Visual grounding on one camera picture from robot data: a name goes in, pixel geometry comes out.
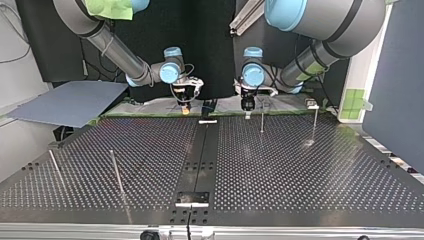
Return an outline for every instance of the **metal bracket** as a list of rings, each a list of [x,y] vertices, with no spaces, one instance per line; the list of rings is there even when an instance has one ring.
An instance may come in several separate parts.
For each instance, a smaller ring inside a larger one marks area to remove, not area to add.
[[[201,240],[215,240],[215,232],[213,229],[205,228],[202,232]]]
[[[260,87],[251,87],[251,86],[247,86],[244,84],[240,84],[239,82],[237,82],[237,80],[234,80],[234,88],[235,91],[238,95],[241,95],[241,89],[248,89],[248,90],[255,90],[255,91],[269,91],[269,96],[270,97],[275,97],[278,95],[278,90],[276,88],[273,87],[268,87],[268,86],[260,86]]]
[[[306,108],[308,110],[317,110],[317,109],[319,109],[319,106],[318,106],[317,101],[315,101],[315,99],[313,99],[313,98],[307,98],[307,99],[305,99],[305,105],[306,105]]]
[[[368,102],[367,100],[364,99],[364,106],[363,109],[367,110],[367,111],[372,111],[374,108],[374,105],[370,102]]]
[[[208,192],[180,192],[175,206],[184,208],[209,207],[209,196]]]
[[[193,86],[194,87],[194,95],[198,96],[200,94],[200,89],[205,85],[202,79],[196,77],[189,77],[185,81],[181,83],[174,83],[172,86],[175,87],[185,87],[185,86]]]
[[[265,13],[265,0],[249,0],[230,24],[230,34],[241,36]]]

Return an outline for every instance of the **green tape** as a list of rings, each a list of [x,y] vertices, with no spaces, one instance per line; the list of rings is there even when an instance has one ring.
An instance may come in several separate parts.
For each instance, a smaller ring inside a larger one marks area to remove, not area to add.
[[[312,75],[319,75],[323,73],[325,69],[317,62],[314,62],[306,69],[306,72],[312,74]],[[310,77],[304,73],[300,74],[299,77],[296,78],[298,81],[306,81]]]
[[[131,0],[85,0],[88,13],[109,19],[132,20]]]
[[[363,89],[347,89],[340,118],[358,120],[364,107],[364,96]]]

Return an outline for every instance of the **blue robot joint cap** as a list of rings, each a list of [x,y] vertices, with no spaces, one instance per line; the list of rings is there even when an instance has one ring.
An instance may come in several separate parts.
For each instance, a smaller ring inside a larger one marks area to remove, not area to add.
[[[164,65],[162,65],[162,67],[160,68],[160,73],[159,73],[160,79],[163,82],[168,84],[175,83],[180,77],[180,74],[181,74],[180,66],[178,66],[178,64],[173,62],[165,63]]]
[[[250,63],[243,68],[243,80],[251,87],[259,87],[265,81],[265,73],[259,64]]]
[[[167,49],[165,49],[165,51],[163,51],[163,54],[164,54],[165,58],[167,58],[167,57],[178,57],[178,56],[183,55],[181,48],[179,48],[179,47],[167,48]]]
[[[248,47],[244,50],[244,57],[262,58],[263,50],[258,47]]]

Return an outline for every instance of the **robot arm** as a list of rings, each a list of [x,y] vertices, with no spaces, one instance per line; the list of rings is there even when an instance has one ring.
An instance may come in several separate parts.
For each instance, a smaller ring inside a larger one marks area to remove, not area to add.
[[[86,38],[127,74],[134,85],[151,83],[149,65],[135,56],[105,24],[88,14],[83,0],[53,0],[63,22],[78,36]]]
[[[144,2],[141,4],[142,8],[138,7],[137,11],[144,10],[149,3],[148,0],[142,1]],[[105,21],[88,13],[84,0],[53,0],[53,2],[63,22],[75,34],[89,40],[102,52],[102,55],[108,57],[125,72],[130,86],[139,87],[163,81],[171,86],[178,104],[185,112],[190,108],[190,101],[200,94],[203,81],[188,77],[185,73],[186,64],[180,48],[165,49],[165,61],[149,66],[110,32]],[[193,98],[189,97],[188,87],[190,86],[195,87]]]
[[[261,57],[252,54],[258,49],[246,49],[250,64],[243,68],[242,83],[298,93],[305,80],[366,48],[380,31],[385,14],[384,0],[266,0],[268,24],[315,40],[284,69],[262,64]]]

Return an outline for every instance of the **thin metal stick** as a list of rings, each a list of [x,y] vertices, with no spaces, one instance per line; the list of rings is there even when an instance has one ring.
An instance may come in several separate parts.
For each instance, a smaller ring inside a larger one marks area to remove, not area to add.
[[[316,110],[315,110],[314,129],[315,129],[315,127],[317,126],[318,111],[319,111],[319,109],[316,109]]]
[[[53,153],[53,151],[51,149],[49,150],[49,154],[50,154],[50,157],[51,157],[51,159],[53,161],[54,168],[56,169],[56,171],[60,171],[59,166],[57,165],[57,162],[56,162],[56,158],[54,156],[54,153]]]
[[[265,122],[265,99],[263,99],[262,101],[259,99],[259,101],[262,104],[262,119],[261,119],[261,133],[264,133],[264,122]]]
[[[261,133],[264,132],[264,118],[265,118],[265,113],[262,113]]]
[[[121,193],[125,194],[124,186],[122,185],[122,181],[121,181],[121,174],[119,174],[118,164],[115,159],[115,153],[113,152],[113,150],[110,150],[109,152],[110,152],[110,158],[112,158],[113,166],[115,167],[115,173],[116,173],[116,178],[118,179],[119,188],[121,189]]]

